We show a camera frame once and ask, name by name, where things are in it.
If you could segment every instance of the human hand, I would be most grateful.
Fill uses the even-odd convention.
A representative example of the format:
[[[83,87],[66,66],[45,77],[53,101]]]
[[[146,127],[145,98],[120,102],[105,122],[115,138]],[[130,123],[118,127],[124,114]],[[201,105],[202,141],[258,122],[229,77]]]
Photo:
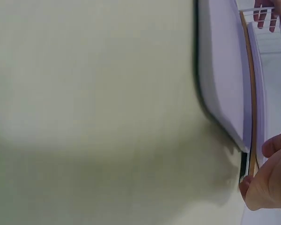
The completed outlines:
[[[271,21],[270,21],[270,31],[275,31],[275,26],[277,22],[277,17],[280,18],[280,25],[281,25],[281,0],[255,0],[255,8],[260,7],[275,7],[271,13]],[[254,11],[254,21],[258,22],[258,28],[263,28],[264,20],[267,15],[267,10],[257,10]]]
[[[262,153],[269,159],[255,177],[244,178],[240,192],[251,210],[281,208],[281,134],[266,141]]]

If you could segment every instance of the white wall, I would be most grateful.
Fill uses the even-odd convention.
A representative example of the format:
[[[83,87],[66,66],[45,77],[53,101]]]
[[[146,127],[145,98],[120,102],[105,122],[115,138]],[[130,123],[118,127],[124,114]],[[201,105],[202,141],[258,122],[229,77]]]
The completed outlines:
[[[189,0],[0,0],[0,225],[241,220],[192,77]]]

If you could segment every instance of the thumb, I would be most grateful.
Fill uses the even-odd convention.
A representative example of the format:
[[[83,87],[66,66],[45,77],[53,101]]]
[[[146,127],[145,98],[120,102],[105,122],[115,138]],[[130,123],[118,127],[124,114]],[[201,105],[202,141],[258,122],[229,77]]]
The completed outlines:
[[[280,159],[281,150],[273,154],[262,165],[254,178],[246,177],[239,185],[249,209],[255,211],[261,208],[274,209],[280,207],[279,182],[277,182],[276,172],[274,171]]]

